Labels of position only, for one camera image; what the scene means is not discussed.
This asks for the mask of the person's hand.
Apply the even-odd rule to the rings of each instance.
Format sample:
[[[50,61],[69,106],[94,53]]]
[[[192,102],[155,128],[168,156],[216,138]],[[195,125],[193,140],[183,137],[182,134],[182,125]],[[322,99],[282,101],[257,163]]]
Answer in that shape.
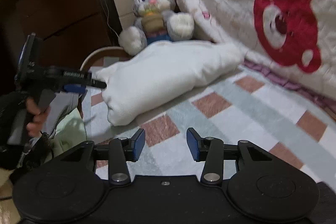
[[[35,101],[30,97],[26,100],[26,108],[28,113],[33,114],[33,121],[28,123],[26,126],[28,134],[32,138],[38,137],[51,109],[48,107],[45,111],[40,110]]]

